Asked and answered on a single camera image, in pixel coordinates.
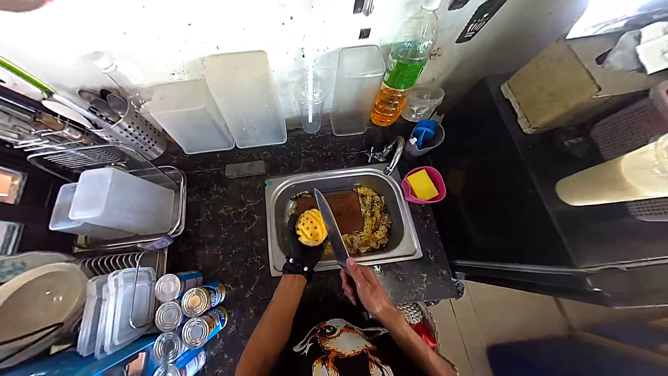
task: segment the knife blade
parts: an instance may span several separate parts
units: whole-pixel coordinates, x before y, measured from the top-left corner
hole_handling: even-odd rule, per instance
[[[314,189],[315,192],[315,202],[318,204],[318,210],[323,216],[323,221],[325,222],[325,228],[327,229],[327,235],[329,236],[329,241],[332,243],[332,250],[334,251],[334,256],[336,256],[336,262],[343,268],[348,270],[346,261],[350,255],[345,249],[345,244],[343,243],[343,237],[339,231],[339,226],[336,224],[336,219],[334,219],[334,213],[329,207],[325,196]]]

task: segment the sink basin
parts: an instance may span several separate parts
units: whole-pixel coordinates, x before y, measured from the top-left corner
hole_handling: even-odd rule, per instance
[[[385,176],[383,169],[387,163],[352,169],[305,173],[287,177],[277,177],[265,181],[265,203],[267,204],[267,231],[269,240],[269,269],[271,275],[281,275],[285,256],[288,255],[287,222],[288,210],[293,202],[290,197],[296,193],[319,189],[321,192],[351,190],[356,185],[370,188],[385,196],[387,212],[392,218],[389,241],[379,251],[351,255],[363,265],[414,260],[422,257],[422,249],[408,203],[403,200],[399,183],[399,173]],[[315,271],[339,269],[334,255],[324,255]]]

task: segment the pink container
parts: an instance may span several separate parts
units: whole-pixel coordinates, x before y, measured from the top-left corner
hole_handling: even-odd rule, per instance
[[[427,175],[429,175],[429,178],[432,180],[432,183],[434,183],[434,185],[436,186],[436,190],[438,191],[438,196],[428,201],[424,201],[415,197],[411,185],[408,184],[408,180],[406,180],[406,177],[409,177],[410,175],[413,175],[414,173],[417,173],[418,171],[421,170],[427,170]],[[416,169],[411,170],[411,172],[409,172],[408,174],[406,174],[406,176],[401,181],[401,189],[403,189],[403,196],[406,199],[406,201],[413,203],[435,203],[441,201],[443,197],[446,196],[446,184],[443,182],[443,177],[441,176],[441,173],[438,172],[437,169],[429,166],[418,167]]]

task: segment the orange liquid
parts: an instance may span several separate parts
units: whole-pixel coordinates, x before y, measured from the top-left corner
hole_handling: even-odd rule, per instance
[[[406,105],[405,92],[383,84],[371,111],[371,122],[378,126],[388,126],[397,121]]]

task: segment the faucet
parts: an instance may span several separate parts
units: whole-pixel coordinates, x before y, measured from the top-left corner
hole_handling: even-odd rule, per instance
[[[397,136],[394,141],[385,146],[383,151],[374,152],[373,147],[371,147],[371,151],[369,151],[369,163],[372,159],[376,159],[379,162],[385,162],[387,156],[392,151],[392,148],[395,144],[397,145],[397,148],[394,150],[394,156],[392,156],[392,160],[389,162],[389,165],[385,168],[385,170],[383,170],[383,173],[387,176],[390,176],[395,167],[397,167],[399,158],[401,158],[401,154],[403,154],[403,148],[406,146],[406,140],[404,140],[402,136]]]

